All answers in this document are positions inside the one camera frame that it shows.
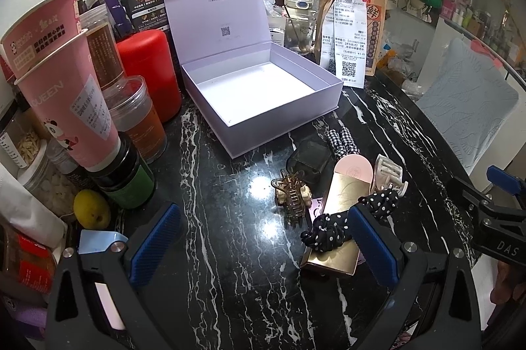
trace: clear plastic cup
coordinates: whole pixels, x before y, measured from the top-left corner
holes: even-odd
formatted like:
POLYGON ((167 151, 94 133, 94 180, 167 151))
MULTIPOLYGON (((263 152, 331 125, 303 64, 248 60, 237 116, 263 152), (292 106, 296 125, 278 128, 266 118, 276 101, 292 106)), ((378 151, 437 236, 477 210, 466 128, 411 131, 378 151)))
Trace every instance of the clear plastic cup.
POLYGON ((104 95, 117 130, 130 137, 146 163, 159 158, 166 149, 167 138, 144 78, 128 77, 104 95))

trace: lavender gift box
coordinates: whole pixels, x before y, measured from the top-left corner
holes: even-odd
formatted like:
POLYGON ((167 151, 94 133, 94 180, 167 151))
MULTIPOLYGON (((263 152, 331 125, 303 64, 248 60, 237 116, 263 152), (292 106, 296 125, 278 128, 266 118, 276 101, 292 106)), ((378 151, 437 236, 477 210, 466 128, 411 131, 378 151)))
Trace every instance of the lavender gift box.
POLYGON ((165 0, 185 87, 238 157, 338 107, 343 84, 271 42, 263 0, 165 0))

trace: black polka dot scrunchie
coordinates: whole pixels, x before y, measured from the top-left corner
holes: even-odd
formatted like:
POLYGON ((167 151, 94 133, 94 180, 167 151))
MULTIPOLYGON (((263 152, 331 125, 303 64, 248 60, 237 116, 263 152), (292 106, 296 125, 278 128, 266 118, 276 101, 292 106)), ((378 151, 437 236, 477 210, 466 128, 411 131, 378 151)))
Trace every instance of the black polka dot scrunchie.
MULTIPOLYGON (((359 198, 358 204, 365 205, 369 212, 383 223, 398 206, 398 193, 395 190, 380 191, 359 198)), ((340 247, 352 239, 347 225, 348 213, 349 211, 319 215, 312 223, 312 230, 301 234, 301 241, 318 252, 328 252, 340 247)))
POLYGON ((347 226, 347 213, 348 211, 319 215, 312 223, 312 231, 304 231, 301 234, 301 241, 319 252, 340 247, 351 239, 347 226))
POLYGON ((398 193, 390 189, 382 190, 367 197, 359 198, 358 203, 365 205, 368 211, 379 219, 391 215, 396 209, 398 193))

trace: glass jar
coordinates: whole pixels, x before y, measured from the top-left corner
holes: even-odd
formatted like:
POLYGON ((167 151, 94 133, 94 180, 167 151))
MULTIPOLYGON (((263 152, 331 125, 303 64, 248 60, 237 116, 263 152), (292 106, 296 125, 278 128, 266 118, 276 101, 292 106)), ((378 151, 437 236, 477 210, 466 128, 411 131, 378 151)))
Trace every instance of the glass jar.
POLYGON ((0 224, 0 270, 38 292, 51 291, 56 264, 51 251, 7 224, 0 224))
POLYGON ((113 33, 117 41, 125 39, 135 32, 132 22, 126 14, 126 10, 123 8, 120 0, 86 0, 88 9, 96 8, 102 4, 107 5, 113 17, 113 21, 115 22, 115 25, 113 25, 113 33))
POLYGON ((49 141, 52 138, 51 133, 49 133, 47 127, 44 126, 44 123, 40 121, 36 113, 33 111, 24 94, 20 91, 18 86, 13 85, 12 91, 15 93, 15 100, 18 103, 18 108, 22 112, 24 119, 30 122, 35 133, 41 140, 49 141))
POLYGON ((78 188, 62 175, 46 157, 47 142, 41 141, 33 164, 18 175, 26 190, 58 217, 73 213, 78 188))
POLYGON ((40 138, 13 101, 0 121, 0 145, 21 169, 30 166, 38 154, 40 138))
POLYGON ((115 127, 130 137, 146 163, 150 164, 164 153, 166 133, 143 77, 128 77, 123 85, 107 90, 104 99, 115 127))
POLYGON ((145 204, 154 193, 155 178, 130 137, 124 132, 119 132, 119 137, 120 149, 114 161, 89 175, 121 208, 135 209, 145 204))
POLYGON ((116 83, 123 75, 123 63, 115 44, 106 4, 97 6, 81 15, 81 26, 88 30, 89 52, 101 90, 116 83))
POLYGON ((286 20, 285 47, 298 55, 308 55, 312 47, 316 18, 308 14, 296 13, 286 20))
POLYGON ((48 141, 46 156, 79 190, 97 190, 97 185, 88 176, 86 170, 73 160, 56 139, 52 138, 48 141))

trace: plastic jar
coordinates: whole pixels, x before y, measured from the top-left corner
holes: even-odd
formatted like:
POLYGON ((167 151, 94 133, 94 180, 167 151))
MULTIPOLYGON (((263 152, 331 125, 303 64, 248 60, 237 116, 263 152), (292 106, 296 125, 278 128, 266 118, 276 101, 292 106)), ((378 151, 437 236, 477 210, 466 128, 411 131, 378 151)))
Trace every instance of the plastic jar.
POLYGON ((135 209, 146 203, 155 190, 155 178, 132 140, 119 132, 117 158, 100 172, 89 175, 101 190, 123 209, 135 209))
POLYGON ((111 29, 112 20, 105 3, 81 15, 81 26, 88 30, 89 52, 102 91, 124 76, 123 63, 111 29))
POLYGON ((45 155, 46 148, 47 142, 41 141, 35 161, 18 174, 18 182, 46 208, 61 217, 73 212, 78 189, 49 161, 45 155))
POLYGON ((3 274, 36 291, 48 294, 55 275, 51 251, 0 224, 0 269, 3 274))
POLYGON ((49 141, 52 138, 51 133, 49 133, 47 127, 44 126, 44 123, 40 121, 36 113, 33 111, 24 94, 20 91, 18 86, 13 85, 12 91, 15 93, 15 100, 18 103, 18 108, 20 108, 24 118, 30 122, 35 133, 41 140, 49 141))
POLYGON ((142 31, 117 43, 117 48, 126 73, 146 80, 161 123, 174 117, 182 100, 166 34, 161 30, 142 31))
POLYGON ((40 138, 13 101, 0 120, 0 145, 21 169, 30 166, 38 154, 40 138))
POLYGON ((96 190, 97 185, 88 176, 86 170, 80 166, 67 151, 59 144, 59 141, 52 138, 47 143, 46 156, 53 163, 59 172, 64 175, 79 190, 96 190))
POLYGON ((86 0, 86 6, 88 6, 88 9, 96 8, 104 3, 106 3, 110 14, 115 21, 115 25, 113 26, 115 39, 117 41, 122 40, 133 34, 135 30, 132 22, 126 14, 126 10, 123 8, 120 0, 86 0))
POLYGON ((145 80, 140 75, 128 77, 123 85, 108 89, 104 98, 115 127, 126 132, 146 163, 159 158, 167 138, 145 80))

